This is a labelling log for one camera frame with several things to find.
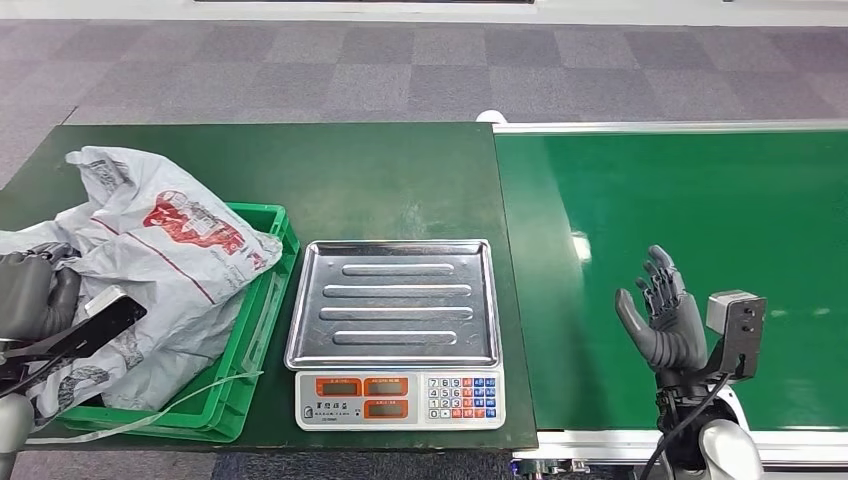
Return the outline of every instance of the weighing scale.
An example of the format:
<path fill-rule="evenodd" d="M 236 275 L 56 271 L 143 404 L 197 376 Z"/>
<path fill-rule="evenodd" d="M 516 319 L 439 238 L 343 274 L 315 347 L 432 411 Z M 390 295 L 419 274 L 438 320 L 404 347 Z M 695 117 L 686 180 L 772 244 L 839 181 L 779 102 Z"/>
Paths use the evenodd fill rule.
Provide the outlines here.
<path fill-rule="evenodd" d="M 286 347 L 304 430 L 486 430 L 506 415 L 485 240 L 317 241 Z"/>

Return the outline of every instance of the metal tray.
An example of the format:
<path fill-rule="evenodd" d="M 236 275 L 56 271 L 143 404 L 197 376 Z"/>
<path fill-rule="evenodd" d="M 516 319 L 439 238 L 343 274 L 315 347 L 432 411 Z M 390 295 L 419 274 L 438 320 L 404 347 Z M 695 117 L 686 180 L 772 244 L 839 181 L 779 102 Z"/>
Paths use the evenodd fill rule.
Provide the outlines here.
<path fill-rule="evenodd" d="M 286 346 L 288 368 L 500 362 L 485 240 L 317 241 L 305 252 Z"/>

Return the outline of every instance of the white plastic bag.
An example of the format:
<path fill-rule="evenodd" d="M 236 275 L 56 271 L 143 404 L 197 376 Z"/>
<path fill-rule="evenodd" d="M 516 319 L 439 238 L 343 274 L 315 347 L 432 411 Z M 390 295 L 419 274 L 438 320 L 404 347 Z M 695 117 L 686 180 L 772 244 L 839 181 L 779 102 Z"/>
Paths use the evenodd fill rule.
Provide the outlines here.
<path fill-rule="evenodd" d="M 159 409 L 223 351 L 242 296 L 280 258 L 191 175 L 160 155 L 111 147 L 69 153 L 89 201 L 21 232 L 0 232 L 0 253 L 67 241 L 82 257 L 80 308 L 119 285 L 147 308 L 93 356 L 65 364 L 27 392 L 37 424 L 98 394 L 107 406 Z"/>

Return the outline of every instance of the white wall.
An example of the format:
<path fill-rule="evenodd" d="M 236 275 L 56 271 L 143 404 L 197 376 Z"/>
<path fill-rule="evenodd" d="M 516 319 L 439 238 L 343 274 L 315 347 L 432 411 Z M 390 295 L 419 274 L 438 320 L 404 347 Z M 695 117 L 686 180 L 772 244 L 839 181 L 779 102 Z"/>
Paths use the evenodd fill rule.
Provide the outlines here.
<path fill-rule="evenodd" d="M 0 18 L 848 26 L 848 0 L 538 0 L 535 5 L 0 0 Z"/>

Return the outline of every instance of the black cable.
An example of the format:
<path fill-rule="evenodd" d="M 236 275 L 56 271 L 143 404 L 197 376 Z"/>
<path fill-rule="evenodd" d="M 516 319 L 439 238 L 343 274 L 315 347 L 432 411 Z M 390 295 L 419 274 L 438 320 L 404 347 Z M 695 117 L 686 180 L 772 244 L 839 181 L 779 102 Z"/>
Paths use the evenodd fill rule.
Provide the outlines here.
<path fill-rule="evenodd" d="M 699 403 L 698 406 L 695 407 L 695 410 L 692 410 L 692 412 L 690 412 L 689 415 L 687 415 L 682 422 L 678 423 L 676 427 L 671 429 L 671 431 L 668 432 L 668 435 L 663 435 L 663 439 L 660 441 L 660 443 L 657 444 L 657 448 L 654 449 L 654 453 L 651 454 L 651 458 L 649 458 L 648 463 L 645 464 L 645 468 L 642 470 L 642 474 L 639 475 L 639 480 L 648 480 L 648 475 L 650 475 L 651 469 L 654 468 L 654 464 L 660 458 L 662 452 L 665 451 L 666 447 L 668 447 L 668 444 L 671 442 L 671 439 L 679 435 L 680 432 L 682 432 L 686 427 L 688 427 L 690 423 L 692 423 L 693 421 L 695 421 L 696 418 L 698 418 L 698 415 L 700 415 L 707 408 L 707 406 L 709 406 L 709 404 L 713 400 L 715 400 L 715 398 L 718 396 L 718 392 L 722 388 L 724 388 L 725 385 L 727 385 L 728 380 L 730 380 L 730 374 L 725 373 L 721 377 L 721 380 L 719 380 L 719 382 L 716 384 L 715 388 L 713 388 L 713 391 L 710 392 L 709 395 L 704 397 L 703 400 L 701 400 L 701 403 Z"/>
<path fill-rule="evenodd" d="M 57 363 L 59 363 L 59 361 L 61 361 L 63 358 L 64 358 L 64 355 L 57 355 L 57 356 L 55 356 L 55 357 L 51 358 L 50 360 L 48 360 L 48 361 L 47 361 L 47 363 L 45 363 L 44 365 L 42 365 L 42 366 L 41 366 L 41 368 L 39 368 L 38 370 L 36 370 L 36 371 L 32 372 L 30 375 L 27 375 L 26 377 L 24 377 L 24 378 L 23 378 L 23 380 L 21 380 L 21 381 L 19 381 L 18 383 L 16 383 L 16 384 L 12 385 L 12 386 L 11 386 L 11 387 L 9 387 L 9 388 L 4 389 L 3 391 L 0 391 L 0 398 L 3 398 L 3 397 L 5 397 L 6 395 L 9 395 L 9 394 L 11 394 L 11 393 L 14 393 L 16 390 L 19 390 L 19 389 L 21 389 L 21 388 L 26 388 L 26 387 L 28 387 L 28 386 L 29 386 L 29 384 L 31 384 L 32 382 L 34 382 L 35 380 L 37 380 L 37 379 L 38 379 L 38 377 L 40 377 L 40 376 L 41 376 L 41 375 L 43 375 L 45 372 L 47 372 L 48 370 L 50 370 L 51 368 L 53 368 L 53 366 L 54 366 L 54 365 L 56 365 Z"/>

